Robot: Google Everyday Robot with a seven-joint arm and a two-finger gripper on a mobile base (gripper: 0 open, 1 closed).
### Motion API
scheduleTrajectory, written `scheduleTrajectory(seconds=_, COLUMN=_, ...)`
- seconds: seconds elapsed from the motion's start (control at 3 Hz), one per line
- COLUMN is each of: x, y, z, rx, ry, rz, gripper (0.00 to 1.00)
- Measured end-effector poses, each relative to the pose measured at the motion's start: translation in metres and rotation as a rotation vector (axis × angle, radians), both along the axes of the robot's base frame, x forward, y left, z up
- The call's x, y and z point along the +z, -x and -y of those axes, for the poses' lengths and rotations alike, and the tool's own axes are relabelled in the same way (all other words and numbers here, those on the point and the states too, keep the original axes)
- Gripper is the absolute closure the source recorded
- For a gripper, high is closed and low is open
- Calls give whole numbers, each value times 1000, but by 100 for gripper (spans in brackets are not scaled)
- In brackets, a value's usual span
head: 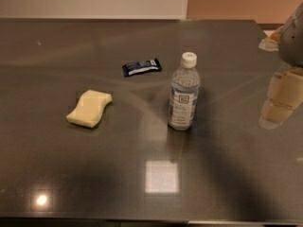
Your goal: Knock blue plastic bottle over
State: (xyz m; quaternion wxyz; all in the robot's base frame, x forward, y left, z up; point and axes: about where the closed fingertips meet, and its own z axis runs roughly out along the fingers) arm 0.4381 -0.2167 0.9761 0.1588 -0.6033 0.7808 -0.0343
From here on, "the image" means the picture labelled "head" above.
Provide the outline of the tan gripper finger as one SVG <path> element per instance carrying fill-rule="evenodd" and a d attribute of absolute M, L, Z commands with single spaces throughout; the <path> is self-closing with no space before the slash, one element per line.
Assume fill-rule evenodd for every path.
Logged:
<path fill-rule="evenodd" d="M 282 27 L 280 26 L 276 30 L 266 31 L 267 37 L 263 39 L 258 47 L 265 51 L 278 51 L 279 39 L 281 36 Z"/>
<path fill-rule="evenodd" d="M 292 67 L 284 73 L 274 73 L 271 78 L 259 124 L 266 130 L 282 125 L 303 103 L 303 68 Z"/>

